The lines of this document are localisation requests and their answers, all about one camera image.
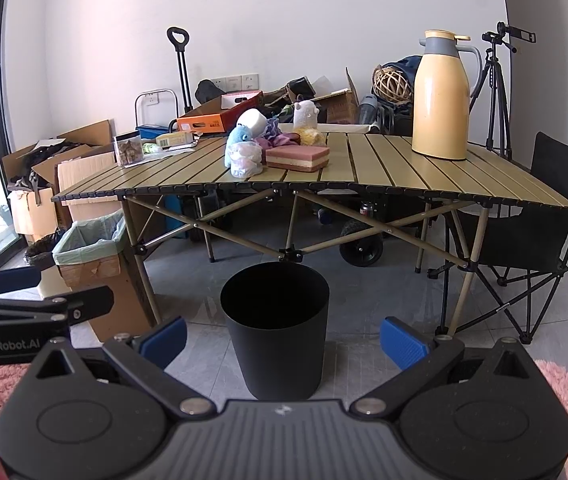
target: electrical outlet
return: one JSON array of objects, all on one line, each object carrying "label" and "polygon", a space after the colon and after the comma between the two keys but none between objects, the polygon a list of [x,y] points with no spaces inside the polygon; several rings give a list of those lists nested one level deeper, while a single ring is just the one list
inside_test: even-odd
[{"label": "electrical outlet", "polygon": [[226,78],[225,77],[217,77],[215,79],[211,79],[211,81],[213,82],[213,84],[217,88],[226,92]]},{"label": "electrical outlet", "polygon": [[160,96],[157,95],[157,92],[155,92],[153,94],[146,94],[146,97],[144,99],[145,104],[156,105],[156,104],[158,104],[158,102],[160,102]]},{"label": "electrical outlet", "polygon": [[241,90],[241,76],[232,75],[226,78],[226,91],[239,92]]},{"label": "electrical outlet", "polygon": [[259,90],[259,74],[244,74],[241,76],[242,90]]}]

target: slatted tabletop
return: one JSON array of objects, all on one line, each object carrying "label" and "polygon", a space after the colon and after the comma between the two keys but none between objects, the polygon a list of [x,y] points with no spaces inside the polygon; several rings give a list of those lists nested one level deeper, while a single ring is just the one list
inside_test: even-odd
[{"label": "slatted tabletop", "polygon": [[410,137],[331,132],[328,166],[304,173],[266,168],[249,179],[224,167],[225,137],[202,139],[194,152],[132,168],[113,165],[53,200],[112,195],[179,194],[203,189],[352,189],[427,198],[489,200],[568,208],[568,200],[531,174],[484,148],[468,145],[467,159],[439,160],[413,152]]}]

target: folding chair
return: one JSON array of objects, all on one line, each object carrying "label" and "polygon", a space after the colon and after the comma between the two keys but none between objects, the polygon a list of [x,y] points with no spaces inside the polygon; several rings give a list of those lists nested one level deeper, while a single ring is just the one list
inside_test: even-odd
[{"label": "folding chair", "polygon": [[[542,132],[537,133],[532,154],[531,174],[568,199],[568,146]],[[447,213],[445,216],[448,229],[446,232],[447,241],[449,232],[454,240],[457,253],[462,254],[460,237],[455,224],[460,225],[466,240],[473,240],[479,217],[461,211]],[[548,310],[555,291],[557,291],[561,278],[568,270],[566,265],[568,246],[565,254],[561,255],[567,237],[568,209],[525,206],[517,216],[489,218],[475,272],[498,306],[483,314],[483,316],[462,324],[457,331],[495,316],[498,312],[503,312],[519,333],[521,342],[530,344]],[[488,282],[479,266],[487,266],[497,277],[497,284],[500,286],[526,280],[528,288],[511,300],[504,301]],[[497,272],[496,267],[506,268],[503,275]],[[437,332],[446,333],[444,324],[447,307],[448,271],[444,268],[440,269],[446,270],[446,272],[444,273],[442,321]],[[440,269],[429,270],[429,277],[436,276]],[[525,273],[515,278],[509,278],[508,274],[512,269],[522,269]],[[541,280],[533,285],[533,278],[541,278]],[[532,293],[552,280],[554,280],[554,283],[548,298],[531,330]],[[524,298],[527,300],[526,330],[521,329],[509,310],[510,306]]]}]

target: layered sponge cake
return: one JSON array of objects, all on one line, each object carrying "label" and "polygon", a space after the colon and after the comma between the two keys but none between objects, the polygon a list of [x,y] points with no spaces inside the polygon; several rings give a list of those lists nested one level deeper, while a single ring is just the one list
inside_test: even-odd
[{"label": "layered sponge cake", "polygon": [[283,170],[317,171],[328,164],[330,152],[326,146],[278,146],[266,150],[266,165]]}]

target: woven ball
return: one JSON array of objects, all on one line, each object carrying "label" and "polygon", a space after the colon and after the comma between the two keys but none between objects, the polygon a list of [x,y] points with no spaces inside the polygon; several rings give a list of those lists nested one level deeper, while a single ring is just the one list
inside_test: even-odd
[{"label": "woven ball", "polygon": [[400,70],[378,65],[373,71],[373,92],[391,103],[403,105],[413,100],[413,89]]}]

